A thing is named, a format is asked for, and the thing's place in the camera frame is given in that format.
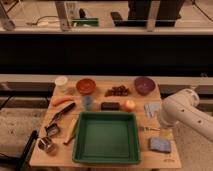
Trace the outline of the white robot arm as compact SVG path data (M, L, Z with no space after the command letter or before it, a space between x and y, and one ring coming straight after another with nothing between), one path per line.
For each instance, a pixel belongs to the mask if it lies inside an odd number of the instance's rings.
M199 96L192 89L183 89L162 101L158 121L162 128L171 128L178 122L189 126L213 142L213 117L198 110Z

